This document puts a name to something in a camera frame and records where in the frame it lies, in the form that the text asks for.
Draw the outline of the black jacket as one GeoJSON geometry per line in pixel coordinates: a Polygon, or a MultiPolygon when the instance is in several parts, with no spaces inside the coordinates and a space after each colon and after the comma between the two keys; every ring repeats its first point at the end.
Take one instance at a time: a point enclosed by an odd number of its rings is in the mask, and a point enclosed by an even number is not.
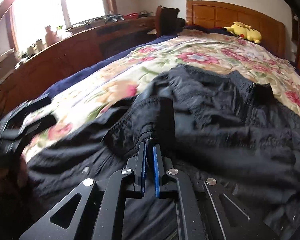
{"type": "Polygon", "coordinates": [[[29,161],[28,220],[74,189],[85,168],[107,179],[153,140],[192,180],[219,179],[281,239],[300,226],[300,116],[270,85],[183,64],[29,161]]]}

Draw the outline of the wooden cabinet desk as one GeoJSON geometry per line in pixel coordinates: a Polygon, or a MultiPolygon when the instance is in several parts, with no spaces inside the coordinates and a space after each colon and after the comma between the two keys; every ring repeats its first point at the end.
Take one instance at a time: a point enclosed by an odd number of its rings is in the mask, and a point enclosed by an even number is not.
{"type": "Polygon", "coordinates": [[[35,99],[59,80],[155,39],[153,16],[91,28],[57,42],[14,70],[0,84],[0,113],[35,99]]]}

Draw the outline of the pink vase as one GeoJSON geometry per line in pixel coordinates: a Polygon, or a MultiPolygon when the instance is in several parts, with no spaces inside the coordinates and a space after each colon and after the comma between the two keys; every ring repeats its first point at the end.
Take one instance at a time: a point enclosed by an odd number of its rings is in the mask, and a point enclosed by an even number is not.
{"type": "Polygon", "coordinates": [[[50,25],[46,26],[45,30],[46,30],[45,42],[48,47],[58,42],[57,34],[51,30],[50,25]]]}

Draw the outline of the floral bed blanket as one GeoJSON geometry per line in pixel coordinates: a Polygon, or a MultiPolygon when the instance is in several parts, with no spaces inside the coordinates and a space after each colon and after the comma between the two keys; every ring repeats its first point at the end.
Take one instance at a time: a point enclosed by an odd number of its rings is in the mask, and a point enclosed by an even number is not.
{"type": "Polygon", "coordinates": [[[29,114],[25,124],[49,113],[55,115],[57,123],[31,140],[23,151],[24,158],[30,160],[115,102],[142,92],[157,75],[178,64],[218,74],[238,71],[250,81],[268,83],[275,98],[300,116],[300,76],[287,60],[234,36],[186,29],[168,41],[136,48],[29,114]]]}

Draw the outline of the navy blue plush blanket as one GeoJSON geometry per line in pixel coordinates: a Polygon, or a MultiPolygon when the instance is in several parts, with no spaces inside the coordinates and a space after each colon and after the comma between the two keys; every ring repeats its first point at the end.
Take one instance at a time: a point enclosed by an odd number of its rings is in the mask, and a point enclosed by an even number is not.
{"type": "Polygon", "coordinates": [[[87,78],[88,76],[93,74],[94,72],[97,72],[98,70],[106,67],[107,65],[111,64],[114,61],[124,58],[130,52],[134,51],[136,48],[146,46],[146,45],[158,44],[160,42],[168,41],[175,37],[177,37],[177,34],[164,35],[159,38],[156,38],[155,40],[153,40],[151,42],[144,43],[144,44],[129,48],[127,50],[124,50],[114,56],[111,56],[105,60],[102,60],[90,67],[86,67],[83,70],[80,70],[79,72],[76,72],[75,74],[54,83],[42,95],[48,94],[49,98],[52,99],[54,96],[65,91],[66,89],[70,88],[71,86],[75,85],[76,83],[84,80],[85,78],[87,78]]]}

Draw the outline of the red basket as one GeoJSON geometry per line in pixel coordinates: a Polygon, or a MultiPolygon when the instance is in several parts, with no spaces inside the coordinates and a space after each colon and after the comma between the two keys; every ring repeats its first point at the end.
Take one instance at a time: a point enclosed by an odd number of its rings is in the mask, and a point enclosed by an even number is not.
{"type": "Polygon", "coordinates": [[[133,12],[130,14],[127,14],[123,17],[125,20],[134,20],[139,18],[139,14],[137,12],[133,12]]]}

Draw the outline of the yellow plush toy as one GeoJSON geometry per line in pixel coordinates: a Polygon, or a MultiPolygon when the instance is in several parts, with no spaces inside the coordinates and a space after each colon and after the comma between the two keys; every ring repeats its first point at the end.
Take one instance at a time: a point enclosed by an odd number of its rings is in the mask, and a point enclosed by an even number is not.
{"type": "Polygon", "coordinates": [[[258,30],[253,29],[251,26],[242,22],[235,21],[232,26],[224,27],[222,29],[239,38],[254,42],[256,44],[260,44],[262,40],[262,35],[258,30]]]}

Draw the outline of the dark wooden chair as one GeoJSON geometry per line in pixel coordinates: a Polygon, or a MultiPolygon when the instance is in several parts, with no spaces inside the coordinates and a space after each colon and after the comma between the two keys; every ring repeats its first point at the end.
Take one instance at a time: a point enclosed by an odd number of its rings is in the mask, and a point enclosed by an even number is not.
{"type": "Polygon", "coordinates": [[[178,17],[179,12],[179,8],[168,8],[162,5],[157,7],[155,13],[157,37],[177,33],[185,27],[186,22],[178,17]]]}

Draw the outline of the wooden headboard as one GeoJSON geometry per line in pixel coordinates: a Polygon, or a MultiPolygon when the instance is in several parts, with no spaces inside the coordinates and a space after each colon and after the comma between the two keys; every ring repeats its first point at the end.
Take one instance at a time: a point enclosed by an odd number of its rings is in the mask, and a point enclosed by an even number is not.
{"type": "Polygon", "coordinates": [[[212,29],[229,27],[235,21],[247,24],[262,35],[261,44],[272,54],[284,58],[285,25],[261,12],[235,4],[216,1],[186,1],[186,23],[212,29]]]}

